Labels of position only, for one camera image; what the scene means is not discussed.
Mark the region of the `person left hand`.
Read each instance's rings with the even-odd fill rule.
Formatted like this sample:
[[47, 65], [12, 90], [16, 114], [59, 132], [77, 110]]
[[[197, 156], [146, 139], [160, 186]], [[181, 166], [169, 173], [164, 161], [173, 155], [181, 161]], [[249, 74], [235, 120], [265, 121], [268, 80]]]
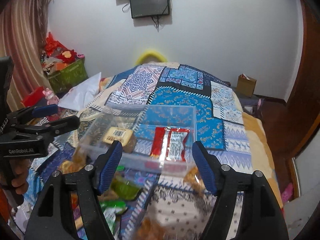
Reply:
[[27, 178], [29, 175], [30, 160], [29, 159], [11, 159], [9, 167], [15, 174], [15, 178], [11, 181], [12, 186], [19, 195], [26, 193], [29, 184]]

